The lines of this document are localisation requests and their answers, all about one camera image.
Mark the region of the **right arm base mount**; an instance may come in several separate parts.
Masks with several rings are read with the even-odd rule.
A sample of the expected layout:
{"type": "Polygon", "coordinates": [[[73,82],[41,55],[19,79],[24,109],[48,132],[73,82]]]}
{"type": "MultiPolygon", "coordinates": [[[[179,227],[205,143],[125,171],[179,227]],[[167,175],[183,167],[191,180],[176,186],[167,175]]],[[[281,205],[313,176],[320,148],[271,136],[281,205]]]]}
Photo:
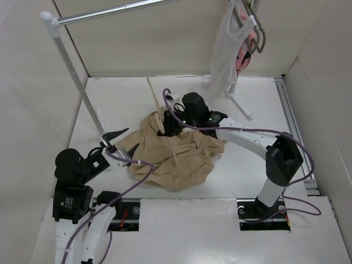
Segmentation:
{"type": "Polygon", "coordinates": [[[290,231],[287,214],[279,210],[285,206],[283,199],[278,199],[272,208],[263,212],[256,207],[255,199],[237,199],[236,203],[241,231],[290,231]]]}

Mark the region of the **beige t shirt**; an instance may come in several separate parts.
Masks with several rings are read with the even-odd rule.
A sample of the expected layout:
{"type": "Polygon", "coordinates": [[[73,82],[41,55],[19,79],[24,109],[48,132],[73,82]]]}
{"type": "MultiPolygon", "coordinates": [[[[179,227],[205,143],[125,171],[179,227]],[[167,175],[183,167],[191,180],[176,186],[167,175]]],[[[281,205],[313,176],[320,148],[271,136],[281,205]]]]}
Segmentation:
{"type": "Polygon", "coordinates": [[[157,136],[156,113],[147,115],[136,130],[115,145],[129,151],[137,146],[132,159],[152,163],[153,173],[145,184],[181,191],[206,181],[214,168],[213,159],[224,152],[224,142],[187,130],[173,137],[157,136]]]}

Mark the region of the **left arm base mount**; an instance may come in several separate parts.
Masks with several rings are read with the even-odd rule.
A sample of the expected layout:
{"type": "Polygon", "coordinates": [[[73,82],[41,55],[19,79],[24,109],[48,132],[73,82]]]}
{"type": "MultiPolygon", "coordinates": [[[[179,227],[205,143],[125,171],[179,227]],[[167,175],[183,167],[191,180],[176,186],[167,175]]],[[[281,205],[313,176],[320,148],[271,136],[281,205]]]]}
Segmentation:
{"type": "Polygon", "coordinates": [[[139,230],[140,199],[122,199],[108,230],[112,232],[137,232],[139,230]]]}

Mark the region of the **wooden clothes hanger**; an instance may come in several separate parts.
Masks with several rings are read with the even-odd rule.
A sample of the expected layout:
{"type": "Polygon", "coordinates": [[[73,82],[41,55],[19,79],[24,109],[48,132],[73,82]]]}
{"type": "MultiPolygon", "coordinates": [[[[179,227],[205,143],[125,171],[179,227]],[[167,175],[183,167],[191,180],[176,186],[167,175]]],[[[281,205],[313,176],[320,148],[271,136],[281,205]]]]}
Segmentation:
{"type": "MultiPolygon", "coordinates": [[[[153,89],[151,81],[150,81],[150,78],[148,76],[146,77],[146,80],[147,80],[147,83],[148,83],[149,88],[151,90],[151,93],[152,93],[152,96],[153,96],[153,100],[154,100],[155,106],[156,106],[157,112],[155,113],[155,118],[156,118],[156,122],[157,122],[158,128],[159,128],[160,132],[165,133],[165,129],[164,129],[163,122],[162,122],[163,121],[162,108],[160,107],[160,105],[158,103],[157,97],[155,95],[154,89],[153,89]]],[[[169,143],[169,146],[170,146],[170,149],[171,149],[174,161],[175,161],[175,165],[178,166],[179,164],[178,164],[178,161],[177,161],[176,154],[174,152],[174,148],[173,148],[173,144],[172,144],[171,139],[168,140],[168,143],[169,143]]]]}

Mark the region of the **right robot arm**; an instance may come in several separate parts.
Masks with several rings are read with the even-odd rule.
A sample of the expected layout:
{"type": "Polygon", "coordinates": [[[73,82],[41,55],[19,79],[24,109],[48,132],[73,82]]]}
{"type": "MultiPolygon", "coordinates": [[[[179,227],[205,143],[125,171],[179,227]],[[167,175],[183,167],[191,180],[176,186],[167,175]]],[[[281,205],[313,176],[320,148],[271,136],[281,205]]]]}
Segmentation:
{"type": "Polygon", "coordinates": [[[164,89],[162,94],[167,107],[163,136],[176,136],[185,128],[193,129],[243,147],[265,161],[267,179],[255,199],[254,210],[262,217],[272,213],[281,193],[303,163],[292,136],[275,130],[246,128],[225,113],[209,110],[196,92],[179,97],[164,89]]]}

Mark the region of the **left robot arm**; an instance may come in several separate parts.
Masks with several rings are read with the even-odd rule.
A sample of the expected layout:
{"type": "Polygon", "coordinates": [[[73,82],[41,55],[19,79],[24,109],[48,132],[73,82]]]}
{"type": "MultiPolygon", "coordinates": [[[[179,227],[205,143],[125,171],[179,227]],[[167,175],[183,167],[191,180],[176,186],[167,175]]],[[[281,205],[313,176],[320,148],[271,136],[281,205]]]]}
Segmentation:
{"type": "Polygon", "coordinates": [[[52,209],[56,263],[102,263],[105,260],[112,242],[111,221],[121,214],[126,217],[127,211],[118,192],[103,191],[96,202],[92,202],[94,191],[88,182],[110,167],[103,149],[124,160],[134,153],[133,148],[126,152],[111,144],[111,140],[124,132],[105,133],[100,146],[93,148],[87,157],[73,148],[57,155],[52,209]]]}

